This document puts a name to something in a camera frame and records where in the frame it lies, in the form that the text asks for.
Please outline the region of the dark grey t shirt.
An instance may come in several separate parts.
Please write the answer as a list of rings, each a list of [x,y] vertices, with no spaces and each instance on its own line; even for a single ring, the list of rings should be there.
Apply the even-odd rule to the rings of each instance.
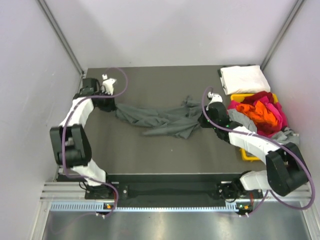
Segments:
[[[172,108],[145,108],[119,103],[115,116],[132,126],[147,128],[142,133],[146,137],[171,136],[188,139],[200,124],[202,114],[199,101],[187,96],[180,106]]]

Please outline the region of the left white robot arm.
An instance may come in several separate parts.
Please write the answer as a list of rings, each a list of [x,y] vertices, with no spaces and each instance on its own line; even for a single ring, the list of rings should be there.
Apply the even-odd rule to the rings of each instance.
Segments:
[[[79,174],[84,189],[102,198],[117,196],[108,174],[93,160],[92,148],[84,127],[95,108],[112,112],[116,109],[114,84],[116,79],[102,76],[82,80],[82,88],[73,96],[71,108],[65,119],[49,130],[54,159],[57,165],[67,171]]]

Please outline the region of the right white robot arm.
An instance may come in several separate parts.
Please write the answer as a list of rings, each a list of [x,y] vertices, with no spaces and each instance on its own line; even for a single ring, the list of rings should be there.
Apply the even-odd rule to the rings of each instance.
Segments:
[[[309,170],[296,144],[280,144],[231,121],[223,103],[203,106],[198,121],[201,127],[212,128],[220,140],[244,149],[265,164],[264,170],[246,171],[239,177],[233,185],[237,197],[245,198],[253,190],[269,190],[285,197],[309,182]]]

